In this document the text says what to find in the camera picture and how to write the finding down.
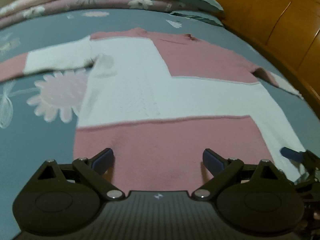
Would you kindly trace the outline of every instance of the metal screw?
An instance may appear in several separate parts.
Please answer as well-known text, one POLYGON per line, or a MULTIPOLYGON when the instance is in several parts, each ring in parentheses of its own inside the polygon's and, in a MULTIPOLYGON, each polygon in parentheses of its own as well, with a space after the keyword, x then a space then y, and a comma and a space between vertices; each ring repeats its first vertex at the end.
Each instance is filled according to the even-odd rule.
POLYGON ((113 189, 107 192, 107 196, 113 199, 120 198, 122 195, 123 193, 120 190, 116 190, 116 189, 113 189))
POLYGON ((210 191, 206 189, 197 189, 195 195, 200 198, 205 198, 210 196, 210 191))

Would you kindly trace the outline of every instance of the ridged black surface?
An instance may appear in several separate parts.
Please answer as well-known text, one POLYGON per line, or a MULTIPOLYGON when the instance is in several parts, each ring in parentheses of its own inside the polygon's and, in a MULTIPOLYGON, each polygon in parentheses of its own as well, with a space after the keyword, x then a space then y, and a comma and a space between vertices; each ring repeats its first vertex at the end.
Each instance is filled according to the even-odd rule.
POLYGON ((218 217, 209 203, 187 192, 139 192, 108 203, 99 217, 78 232, 64 236, 34 236, 22 232, 15 240, 299 240, 293 233, 255 237, 237 232, 218 217))

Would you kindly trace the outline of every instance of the pink and white sweater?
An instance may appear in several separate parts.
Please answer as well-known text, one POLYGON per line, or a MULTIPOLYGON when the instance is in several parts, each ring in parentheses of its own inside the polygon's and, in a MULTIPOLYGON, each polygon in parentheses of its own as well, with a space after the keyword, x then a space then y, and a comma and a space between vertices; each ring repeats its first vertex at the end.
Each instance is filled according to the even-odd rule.
POLYGON ((0 80, 93 64, 79 113, 74 158, 114 150, 113 184, 129 190, 188 190, 212 176, 211 148, 245 163, 271 159, 295 180, 279 150, 304 151, 287 118, 254 76, 299 94, 242 56, 190 34, 94 33, 0 63, 0 80))

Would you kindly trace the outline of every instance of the pink stripe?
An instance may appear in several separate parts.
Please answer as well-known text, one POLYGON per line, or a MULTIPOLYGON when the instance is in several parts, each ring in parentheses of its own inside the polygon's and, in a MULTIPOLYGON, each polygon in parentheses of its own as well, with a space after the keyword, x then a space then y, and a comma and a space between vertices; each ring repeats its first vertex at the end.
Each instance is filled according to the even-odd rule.
POLYGON ((269 82, 270 84, 274 85, 277 88, 280 87, 278 82, 274 78, 274 76, 271 75, 269 71, 257 66, 257 68, 252 72, 256 77, 259 77, 259 78, 263 79, 264 81, 269 82))
POLYGON ((168 66, 172 77, 200 77, 255 83, 258 80, 253 73, 259 70, 259 77, 276 86, 274 78, 260 66, 231 50, 199 40, 191 34, 155 33, 135 28, 126 32, 94 33, 91 39, 116 36, 150 38, 168 66))
POLYGON ((129 190, 190 193, 212 178, 202 171, 202 153, 211 148, 245 163, 270 159, 249 116, 155 120, 77 129, 74 158, 92 157, 110 147, 116 157, 112 183, 129 190))
POLYGON ((13 57, 0 63, 0 81, 23 75, 28 53, 13 57))

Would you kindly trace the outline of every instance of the pink blanket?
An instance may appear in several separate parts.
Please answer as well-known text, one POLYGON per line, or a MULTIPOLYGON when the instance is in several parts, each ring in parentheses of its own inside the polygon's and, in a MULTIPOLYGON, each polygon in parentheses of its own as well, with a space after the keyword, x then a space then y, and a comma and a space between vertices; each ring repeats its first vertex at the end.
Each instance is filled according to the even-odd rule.
POLYGON ((144 9, 158 12, 197 10, 175 0, 57 0, 0 19, 0 29, 27 19, 80 9, 144 9))

